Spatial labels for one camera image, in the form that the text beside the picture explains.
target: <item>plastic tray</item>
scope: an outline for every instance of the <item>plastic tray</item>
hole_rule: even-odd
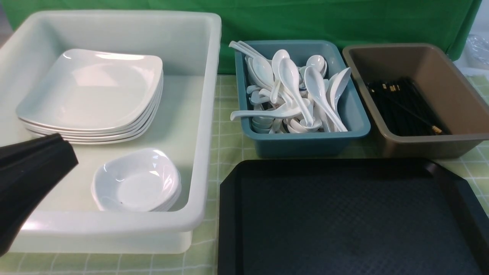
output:
[[[489,140],[489,107],[447,56],[428,44],[349,46],[343,50],[352,77],[373,120],[384,157],[457,158]],[[365,81],[407,76],[452,135],[399,137],[387,128]]]
[[[219,275],[488,273],[484,210],[429,160],[244,161],[220,187]]]
[[[328,62],[328,78],[346,68],[338,48],[327,41],[284,40],[246,43],[268,59],[272,59],[276,51],[285,49],[298,66],[305,65],[311,55],[322,55]],[[246,95],[246,87],[249,84],[245,55],[236,52],[235,60],[240,110],[252,110]],[[331,156],[339,154],[352,139],[364,137],[370,131],[370,122],[352,81],[348,83],[338,102],[338,112],[348,132],[258,134],[251,129],[251,118],[248,117],[241,119],[241,126],[244,134],[255,141],[256,152],[262,158]]]
[[[0,146],[32,138],[15,108],[68,49],[158,56],[164,87],[141,137],[73,146],[79,165],[32,213],[11,252],[181,253],[190,247],[204,217],[220,38],[219,16],[178,11],[46,11],[17,29],[0,49]],[[169,212],[99,211],[90,192],[96,169],[147,147],[163,151],[180,171],[179,200]]]

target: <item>small white bowl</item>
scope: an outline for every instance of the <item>small white bowl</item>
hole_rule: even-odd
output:
[[[163,152],[146,148],[101,166],[91,191],[102,211],[167,211],[180,195],[180,173]]]

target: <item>blue plastic bin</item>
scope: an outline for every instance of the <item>blue plastic bin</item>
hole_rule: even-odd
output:
[[[268,59],[272,59],[276,51],[285,49],[299,67],[304,66],[311,55],[322,55],[328,62],[328,78],[346,68],[338,48],[327,41],[283,40],[246,43]],[[235,59],[240,110],[252,110],[246,94],[249,83],[245,55],[236,51]],[[338,102],[338,112],[348,132],[259,134],[252,130],[250,117],[241,118],[241,126],[243,132],[255,141],[256,153],[261,158],[333,156],[348,146],[352,139],[364,137],[370,131],[370,122],[351,80]]]

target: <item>plate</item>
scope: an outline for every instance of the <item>plate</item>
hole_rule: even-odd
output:
[[[129,133],[135,133],[138,131],[142,125],[145,125],[152,113],[157,109],[159,102],[161,100],[161,93],[163,90],[163,85],[160,85],[159,91],[155,94],[154,98],[151,100],[150,105],[144,110],[143,114],[128,128],[121,129],[115,132],[88,132],[88,131],[62,131],[52,128],[43,127],[36,124],[31,124],[26,121],[22,121],[26,129],[31,132],[36,132],[42,135],[50,135],[53,133],[60,133],[63,138],[77,138],[77,139],[99,139],[107,138],[108,136],[114,135],[127,135]]]
[[[151,55],[68,50],[18,105],[17,116],[62,130],[124,127],[147,108],[162,66],[161,59]]]
[[[154,100],[151,106],[151,111],[148,112],[147,118],[144,121],[144,123],[138,125],[138,128],[131,130],[126,133],[121,133],[121,134],[107,134],[106,136],[99,136],[99,137],[79,137],[79,136],[65,136],[62,135],[64,140],[70,141],[70,143],[74,142],[107,142],[107,141],[115,141],[115,140],[123,140],[125,141],[126,138],[132,138],[134,136],[141,136],[151,125],[156,112],[158,111],[158,106],[159,106],[159,100],[161,99],[161,94],[159,94],[158,98]],[[26,129],[33,134],[35,137],[43,137],[45,135],[49,135],[50,133],[42,133],[42,132],[37,132],[35,130],[29,129],[29,127],[26,127]]]

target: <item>green backdrop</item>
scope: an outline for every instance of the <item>green backdrop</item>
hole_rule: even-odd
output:
[[[2,0],[17,28],[30,14],[61,9],[161,9],[222,18],[219,73],[234,73],[231,40],[319,39],[350,44],[425,42],[462,53],[482,0]]]

